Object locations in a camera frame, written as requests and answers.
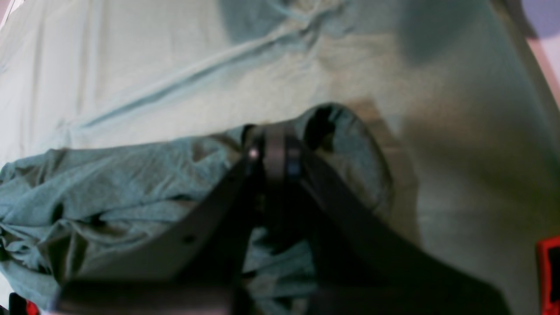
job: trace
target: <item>teal cloth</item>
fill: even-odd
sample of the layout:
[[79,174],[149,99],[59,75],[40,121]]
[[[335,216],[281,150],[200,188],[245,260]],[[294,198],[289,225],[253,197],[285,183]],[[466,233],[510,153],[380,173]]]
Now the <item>teal cloth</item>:
[[[329,122],[333,132],[318,126]],[[387,219],[392,183],[363,123],[335,104],[289,121],[373,214]],[[240,157],[244,131],[100,150],[50,150],[0,173],[0,271],[17,293],[46,308],[70,277],[138,248],[188,215]],[[315,287],[309,248],[271,256],[251,236],[248,289],[265,313],[294,311]],[[291,305],[278,298],[291,297]]]

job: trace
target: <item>light green fabric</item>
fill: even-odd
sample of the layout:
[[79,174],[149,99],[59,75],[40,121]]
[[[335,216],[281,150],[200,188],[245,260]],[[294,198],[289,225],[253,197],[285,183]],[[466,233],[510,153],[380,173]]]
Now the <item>light green fabric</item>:
[[208,135],[347,104],[392,227],[539,311],[558,108],[501,0],[29,0],[0,31],[0,160]]

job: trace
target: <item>red fabric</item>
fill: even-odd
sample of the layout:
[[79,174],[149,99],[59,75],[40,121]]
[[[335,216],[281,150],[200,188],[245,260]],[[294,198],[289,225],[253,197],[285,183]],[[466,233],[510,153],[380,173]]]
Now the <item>red fabric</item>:
[[37,305],[35,305],[35,303],[27,300],[27,315],[39,315],[39,308],[37,307]]

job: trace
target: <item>wrinkled fabric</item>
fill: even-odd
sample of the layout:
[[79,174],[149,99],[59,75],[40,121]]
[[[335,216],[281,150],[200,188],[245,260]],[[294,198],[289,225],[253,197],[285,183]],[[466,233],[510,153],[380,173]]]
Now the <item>wrinkled fabric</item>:
[[[386,220],[392,182],[363,123],[338,105],[287,122],[372,211]],[[329,131],[321,128],[328,124]],[[45,308],[60,284],[138,248],[187,216],[239,159],[248,126],[203,137],[101,150],[49,150],[0,173],[0,271],[17,293]],[[279,298],[314,287],[305,242],[272,256],[251,236],[248,289],[266,313],[288,312]]]
[[[0,165],[291,119],[338,101],[394,177],[390,225],[539,312],[560,115],[503,0],[35,0],[0,30]],[[0,304],[7,306],[0,277]]]

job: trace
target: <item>red object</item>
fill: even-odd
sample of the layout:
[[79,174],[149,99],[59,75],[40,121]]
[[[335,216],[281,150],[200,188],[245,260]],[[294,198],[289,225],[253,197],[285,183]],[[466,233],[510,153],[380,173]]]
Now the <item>red object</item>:
[[536,253],[539,259],[540,296],[542,315],[560,315],[560,300],[550,301],[552,292],[552,264],[550,262],[549,250],[560,248],[560,236],[540,241],[536,244]]
[[35,303],[27,300],[27,307],[25,308],[27,310],[27,315],[39,315],[39,308],[37,307],[37,305],[35,305]]

